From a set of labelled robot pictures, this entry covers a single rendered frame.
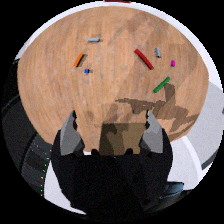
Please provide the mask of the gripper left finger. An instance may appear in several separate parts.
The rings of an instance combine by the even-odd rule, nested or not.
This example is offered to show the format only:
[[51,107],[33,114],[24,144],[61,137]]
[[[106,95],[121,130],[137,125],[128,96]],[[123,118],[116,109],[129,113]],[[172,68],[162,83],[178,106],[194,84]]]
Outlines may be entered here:
[[51,164],[61,190],[64,190],[65,168],[72,160],[84,155],[85,144],[77,131],[76,118],[73,110],[58,130],[51,150]]

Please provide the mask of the dark red rectangular bar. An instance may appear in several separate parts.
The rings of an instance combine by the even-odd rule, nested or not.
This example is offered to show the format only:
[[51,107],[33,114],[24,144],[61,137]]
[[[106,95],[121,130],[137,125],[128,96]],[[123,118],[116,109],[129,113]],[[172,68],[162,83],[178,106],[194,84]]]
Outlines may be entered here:
[[148,66],[149,69],[153,68],[148,59],[138,49],[136,49],[134,52],[143,60],[143,62]]

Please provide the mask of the orange rod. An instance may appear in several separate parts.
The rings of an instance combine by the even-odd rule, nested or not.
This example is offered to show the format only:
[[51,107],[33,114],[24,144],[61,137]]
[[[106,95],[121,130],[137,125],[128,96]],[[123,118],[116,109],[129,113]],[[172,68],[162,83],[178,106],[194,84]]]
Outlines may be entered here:
[[80,53],[73,66],[78,67],[78,65],[79,65],[80,61],[82,60],[83,56],[84,55]]

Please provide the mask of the green rod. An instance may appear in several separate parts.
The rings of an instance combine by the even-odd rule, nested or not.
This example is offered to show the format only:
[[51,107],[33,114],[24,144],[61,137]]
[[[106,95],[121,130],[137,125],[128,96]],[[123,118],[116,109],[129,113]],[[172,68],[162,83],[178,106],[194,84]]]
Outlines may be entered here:
[[167,77],[163,82],[161,82],[153,91],[157,93],[168,81],[170,77]]

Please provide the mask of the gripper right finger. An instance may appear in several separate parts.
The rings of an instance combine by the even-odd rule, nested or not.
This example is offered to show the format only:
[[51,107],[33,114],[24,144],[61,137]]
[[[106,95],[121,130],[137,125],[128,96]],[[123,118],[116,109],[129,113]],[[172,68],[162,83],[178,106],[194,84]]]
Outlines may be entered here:
[[150,110],[146,113],[145,127],[140,141],[139,148],[142,155],[152,158],[162,171],[162,187],[167,185],[168,175],[173,163],[173,151],[166,131]]

